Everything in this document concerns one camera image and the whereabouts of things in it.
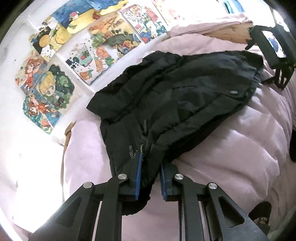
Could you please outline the black puffer jacket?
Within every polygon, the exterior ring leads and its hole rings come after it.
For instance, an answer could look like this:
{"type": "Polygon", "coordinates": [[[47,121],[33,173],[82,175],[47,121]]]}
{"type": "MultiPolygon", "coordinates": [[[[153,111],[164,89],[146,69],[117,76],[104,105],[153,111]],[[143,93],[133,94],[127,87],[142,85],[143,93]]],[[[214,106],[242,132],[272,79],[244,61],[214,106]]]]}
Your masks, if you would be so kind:
{"type": "Polygon", "coordinates": [[[124,215],[150,199],[161,165],[194,149],[243,109],[263,75],[262,56],[248,51],[178,55],[156,51],[99,90],[87,109],[100,117],[112,175],[143,153],[139,194],[124,215]]]}

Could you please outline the pig and chick drawing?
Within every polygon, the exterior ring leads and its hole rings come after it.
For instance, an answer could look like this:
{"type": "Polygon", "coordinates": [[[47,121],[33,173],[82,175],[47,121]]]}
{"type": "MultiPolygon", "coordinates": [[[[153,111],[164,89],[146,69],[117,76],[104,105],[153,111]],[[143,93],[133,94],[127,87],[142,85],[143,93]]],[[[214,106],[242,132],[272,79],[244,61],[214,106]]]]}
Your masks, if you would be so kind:
{"type": "Polygon", "coordinates": [[[152,1],[165,22],[171,26],[195,23],[194,1],[152,1]]]}

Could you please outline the orange girl blue drawing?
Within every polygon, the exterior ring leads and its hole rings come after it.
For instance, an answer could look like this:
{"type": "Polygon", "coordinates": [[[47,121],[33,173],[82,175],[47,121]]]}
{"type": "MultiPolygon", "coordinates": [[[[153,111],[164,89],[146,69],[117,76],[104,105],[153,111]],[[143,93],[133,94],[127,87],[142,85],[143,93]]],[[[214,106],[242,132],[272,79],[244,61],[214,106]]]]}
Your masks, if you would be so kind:
{"type": "Polygon", "coordinates": [[[43,97],[36,89],[29,92],[23,101],[23,113],[35,125],[48,135],[52,132],[62,116],[53,104],[43,97]]]}

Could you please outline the blond boy drawing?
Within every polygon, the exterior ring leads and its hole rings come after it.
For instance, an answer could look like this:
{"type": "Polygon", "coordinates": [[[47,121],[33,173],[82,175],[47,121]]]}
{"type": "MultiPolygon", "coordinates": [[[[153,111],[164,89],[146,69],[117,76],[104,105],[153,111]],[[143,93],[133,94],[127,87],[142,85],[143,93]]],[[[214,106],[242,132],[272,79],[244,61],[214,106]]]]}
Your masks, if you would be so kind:
{"type": "Polygon", "coordinates": [[[74,91],[78,89],[59,65],[52,64],[42,74],[37,90],[56,110],[66,110],[74,100],[74,91]]]}

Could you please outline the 2024 collage drawing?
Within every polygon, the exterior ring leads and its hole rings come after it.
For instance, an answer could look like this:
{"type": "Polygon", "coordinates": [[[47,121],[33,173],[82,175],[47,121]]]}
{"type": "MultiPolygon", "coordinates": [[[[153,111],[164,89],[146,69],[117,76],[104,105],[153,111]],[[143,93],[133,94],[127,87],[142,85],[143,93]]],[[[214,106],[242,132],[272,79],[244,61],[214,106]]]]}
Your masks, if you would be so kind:
{"type": "Polygon", "coordinates": [[[167,32],[166,23],[155,7],[133,4],[120,10],[120,13],[134,27],[144,43],[167,32]]]}

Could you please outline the red haired girl drawing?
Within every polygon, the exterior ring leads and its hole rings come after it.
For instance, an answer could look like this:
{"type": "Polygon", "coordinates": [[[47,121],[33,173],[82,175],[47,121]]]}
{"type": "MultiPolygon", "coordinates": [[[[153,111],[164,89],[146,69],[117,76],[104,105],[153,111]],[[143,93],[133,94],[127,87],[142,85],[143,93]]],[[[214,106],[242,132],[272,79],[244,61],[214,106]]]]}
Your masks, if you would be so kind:
{"type": "Polygon", "coordinates": [[[24,94],[29,94],[36,87],[46,67],[47,61],[32,49],[18,70],[15,83],[24,94]]]}

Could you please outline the oranges and cup drawing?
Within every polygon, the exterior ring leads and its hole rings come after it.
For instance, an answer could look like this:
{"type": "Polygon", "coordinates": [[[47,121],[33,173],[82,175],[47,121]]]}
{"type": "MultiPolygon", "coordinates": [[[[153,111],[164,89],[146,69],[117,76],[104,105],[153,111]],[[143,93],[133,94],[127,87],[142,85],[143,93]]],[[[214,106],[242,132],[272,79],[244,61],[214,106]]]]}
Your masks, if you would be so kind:
{"type": "Polygon", "coordinates": [[[102,45],[94,47],[90,37],[80,37],[67,45],[65,62],[84,83],[91,85],[115,63],[115,58],[102,45]]]}

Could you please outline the landscape hills drawing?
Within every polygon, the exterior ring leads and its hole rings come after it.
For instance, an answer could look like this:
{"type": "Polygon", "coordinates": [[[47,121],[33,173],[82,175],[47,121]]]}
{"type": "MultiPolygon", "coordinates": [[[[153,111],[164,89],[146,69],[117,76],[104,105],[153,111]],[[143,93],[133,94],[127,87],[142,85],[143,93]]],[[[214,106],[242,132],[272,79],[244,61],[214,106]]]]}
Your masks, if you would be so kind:
{"type": "Polygon", "coordinates": [[[93,47],[104,46],[115,49],[119,58],[141,43],[130,24],[117,12],[103,16],[92,23],[87,30],[91,35],[93,47]]]}

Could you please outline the pineapple black yellow drawing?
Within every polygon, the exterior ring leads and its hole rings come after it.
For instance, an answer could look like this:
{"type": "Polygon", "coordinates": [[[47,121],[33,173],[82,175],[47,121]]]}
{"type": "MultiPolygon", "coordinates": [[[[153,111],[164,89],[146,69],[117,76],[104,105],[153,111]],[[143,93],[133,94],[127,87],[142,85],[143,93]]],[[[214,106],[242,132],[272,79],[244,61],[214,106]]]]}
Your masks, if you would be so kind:
{"type": "Polygon", "coordinates": [[[29,41],[40,56],[49,62],[71,36],[53,16],[48,16],[39,26],[37,33],[30,36],[29,41]]]}

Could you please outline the pink jellyfish drawing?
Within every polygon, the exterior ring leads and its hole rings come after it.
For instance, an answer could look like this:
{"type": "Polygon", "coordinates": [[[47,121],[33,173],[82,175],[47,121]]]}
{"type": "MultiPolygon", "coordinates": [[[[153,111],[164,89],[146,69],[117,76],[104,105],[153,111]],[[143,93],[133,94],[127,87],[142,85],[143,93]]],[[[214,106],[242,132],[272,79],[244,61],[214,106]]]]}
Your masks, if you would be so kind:
{"type": "Polygon", "coordinates": [[[110,6],[117,6],[118,4],[124,4],[125,1],[120,0],[86,0],[95,10],[107,9],[110,6]]]}

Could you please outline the bird on beach drawing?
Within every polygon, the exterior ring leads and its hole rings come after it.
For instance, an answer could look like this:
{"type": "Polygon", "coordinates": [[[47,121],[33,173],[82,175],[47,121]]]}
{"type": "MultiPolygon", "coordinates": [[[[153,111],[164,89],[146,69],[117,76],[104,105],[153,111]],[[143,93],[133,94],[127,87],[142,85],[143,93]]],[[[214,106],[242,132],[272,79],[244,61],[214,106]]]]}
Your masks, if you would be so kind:
{"type": "Polygon", "coordinates": [[[75,34],[101,18],[87,1],[72,0],[51,14],[70,34],[75,34]]]}

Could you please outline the wooden bed frame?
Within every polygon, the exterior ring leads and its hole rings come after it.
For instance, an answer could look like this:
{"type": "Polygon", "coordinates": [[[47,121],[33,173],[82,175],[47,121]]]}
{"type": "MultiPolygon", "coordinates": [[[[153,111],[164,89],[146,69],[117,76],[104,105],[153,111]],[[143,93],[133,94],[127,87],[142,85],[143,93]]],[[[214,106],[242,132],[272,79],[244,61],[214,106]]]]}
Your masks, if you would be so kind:
{"type": "Polygon", "coordinates": [[[253,22],[224,22],[224,23],[201,23],[188,26],[173,27],[168,36],[170,38],[185,34],[200,34],[233,43],[247,44],[251,39],[249,29],[253,27],[253,22]]]}

